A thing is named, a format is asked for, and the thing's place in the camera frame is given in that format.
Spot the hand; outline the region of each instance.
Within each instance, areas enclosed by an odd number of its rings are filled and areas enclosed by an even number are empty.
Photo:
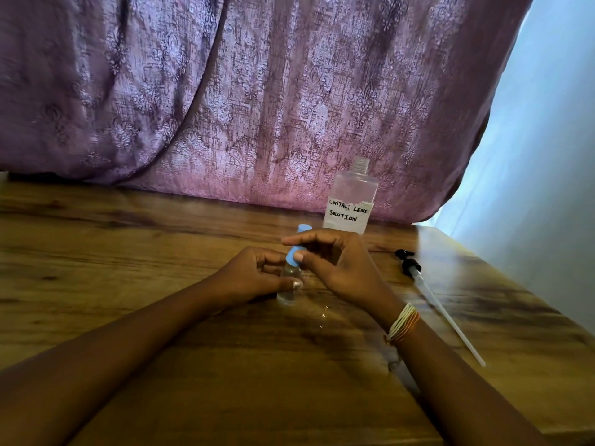
[[[248,302],[259,295],[302,288],[300,279],[280,277],[284,265],[284,253],[246,247],[201,283],[212,285],[209,292],[218,297],[218,306],[222,310]]]
[[[295,261],[311,270],[339,299],[367,311],[383,327],[390,329],[405,306],[390,289],[370,258],[357,233],[323,228],[283,238],[286,246],[301,244]]]

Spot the label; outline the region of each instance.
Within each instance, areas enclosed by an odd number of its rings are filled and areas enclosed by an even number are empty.
[[[343,203],[329,197],[327,211],[324,213],[323,228],[354,231],[361,234],[366,230],[373,207],[373,202]]]

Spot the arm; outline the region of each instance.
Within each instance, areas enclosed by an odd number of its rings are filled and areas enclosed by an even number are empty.
[[[382,279],[361,237],[336,230],[310,230],[284,238],[303,244],[301,262],[339,298],[367,311],[388,332],[405,303]],[[543,435],[473,371],[423,321],[399,342],[399,354],[442,425],[457,446],[546,445]]]
[[[193,322],[301,282],[284,254],[246,248],[205,280],[0,372],[0,445],[60,445]]]

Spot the white wall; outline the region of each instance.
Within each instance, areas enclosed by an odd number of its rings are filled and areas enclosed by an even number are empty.
[[[435,226],[595,332],[595,0],[534,0]]]

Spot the bracelet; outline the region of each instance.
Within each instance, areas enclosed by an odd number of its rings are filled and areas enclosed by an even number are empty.
[[[396,345],[419,320],[420,314],[412,304],[408,303],[397,320],[390,326],[389,334],[384,337],[384,341],[392,346]]]

